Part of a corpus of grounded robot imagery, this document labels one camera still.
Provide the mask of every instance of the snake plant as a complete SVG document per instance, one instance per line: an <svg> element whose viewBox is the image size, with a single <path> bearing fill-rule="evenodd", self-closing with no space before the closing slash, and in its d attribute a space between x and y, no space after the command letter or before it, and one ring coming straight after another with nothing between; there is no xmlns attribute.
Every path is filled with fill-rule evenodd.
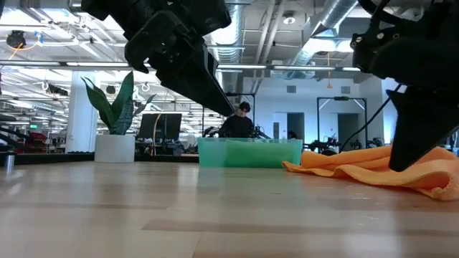
<svg viewBox="0 0 459 258"><path fill-rule="evenodd" d="M147 99L146 104L134 111L134 74L130 72L121 84L120 92L113 103L109 103L105 93L86 77L81 78L91 105L99 111L100 119L107 125L111 135L125 135L132 125L133 118L145 110L156 95Z"/></svg>

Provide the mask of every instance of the green plastic bin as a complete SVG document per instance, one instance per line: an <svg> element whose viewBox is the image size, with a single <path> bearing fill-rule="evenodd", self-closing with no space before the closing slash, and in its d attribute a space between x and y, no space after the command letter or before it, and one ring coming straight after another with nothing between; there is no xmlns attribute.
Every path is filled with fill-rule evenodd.
<svg viewBox="0 0 459 258"><path fill-rule="evenodd" d="M200 138L199 164L207 168L282 168L300 164L303 141Z"/></svg>

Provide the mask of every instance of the table surface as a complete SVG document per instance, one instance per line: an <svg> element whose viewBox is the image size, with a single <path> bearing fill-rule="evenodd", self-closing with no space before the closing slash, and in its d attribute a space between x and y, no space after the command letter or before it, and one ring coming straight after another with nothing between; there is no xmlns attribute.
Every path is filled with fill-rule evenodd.
<svg viewBox="0 0 459 258"><path fill-rule="evenodd" d="M0 182L5 258L459 256L458 202L281 169L62 163Z"/></svg>

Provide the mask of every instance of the orange towel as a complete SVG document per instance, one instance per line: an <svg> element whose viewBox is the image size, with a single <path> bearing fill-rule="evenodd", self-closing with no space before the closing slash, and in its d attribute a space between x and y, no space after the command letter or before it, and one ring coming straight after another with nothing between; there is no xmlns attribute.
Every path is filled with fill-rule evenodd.
<svg viewBox="0 0 459 258"><path fill-rule="evenodd" d="M355 150L335 156L305 152L301 166L284 162L290 172L311 173L330 178L353 178L374 186L401 186L419 191L433 199L459 199L459 158L442 148L401 173L389 169L392 147Z"/></svg>

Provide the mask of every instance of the potted plant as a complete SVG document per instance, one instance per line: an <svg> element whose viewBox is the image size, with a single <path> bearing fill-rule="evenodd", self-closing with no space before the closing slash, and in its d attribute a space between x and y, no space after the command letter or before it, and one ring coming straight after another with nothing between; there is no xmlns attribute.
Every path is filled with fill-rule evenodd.
<svg viewBox="0 0 459 258"><path fill-rule="evenodd" d="M86 84L86 92L91 105L99 111L100 119L107 125L110 135L98 135L95 139L95 161L102 163L134 162L136 139L126 132L133 118L145 110L155 95L146 104L134 111L134 75L130 72L121 84L120 92L113 103L109 103L105 93L88 78L81 78Z"/></svg>

